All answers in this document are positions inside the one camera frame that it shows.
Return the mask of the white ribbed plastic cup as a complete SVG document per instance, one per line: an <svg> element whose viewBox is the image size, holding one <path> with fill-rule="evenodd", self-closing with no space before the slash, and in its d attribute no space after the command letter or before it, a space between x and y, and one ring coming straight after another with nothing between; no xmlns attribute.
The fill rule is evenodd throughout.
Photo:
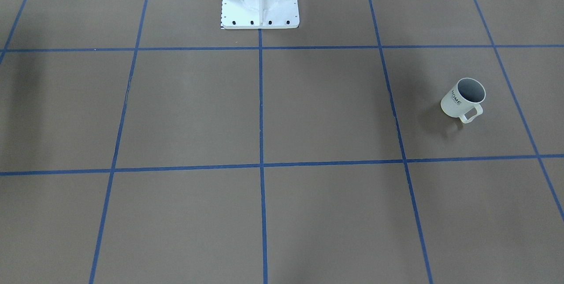
<svg viewBox="0 0 564 284"><path fill-rule="evenodd" d="M444 114L468 124L482 115L485 98L486 90L479 81L462 78L441 99L440 106Z"/></svg>

